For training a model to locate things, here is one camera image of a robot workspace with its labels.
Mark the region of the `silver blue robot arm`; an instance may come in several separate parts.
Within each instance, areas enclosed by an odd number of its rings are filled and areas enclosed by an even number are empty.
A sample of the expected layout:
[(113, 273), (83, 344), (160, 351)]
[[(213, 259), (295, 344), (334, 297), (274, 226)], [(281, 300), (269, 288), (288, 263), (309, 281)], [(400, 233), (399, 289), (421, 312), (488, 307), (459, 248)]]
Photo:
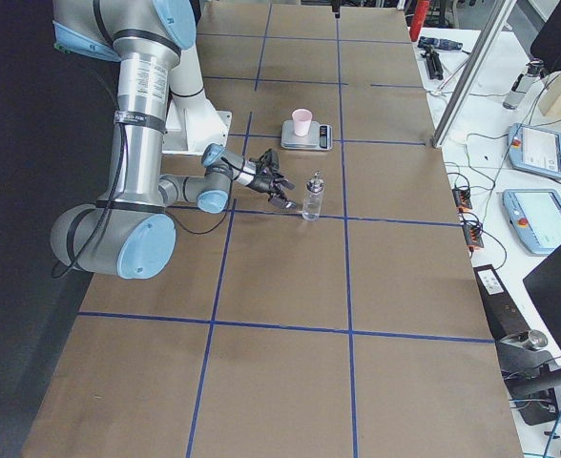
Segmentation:
[(291, 209), (278, 155), (247, 159), (227, 150), (230, 115), (207, 98), (187, 1), (57, 1), (58, 49), (115, 62), (114, 139), (107, 190), (62, 214), (51, 234), (69, 269), (149, 279), (174, 253), (167, 208), (191, 202), (209, 214), (241, 184)]

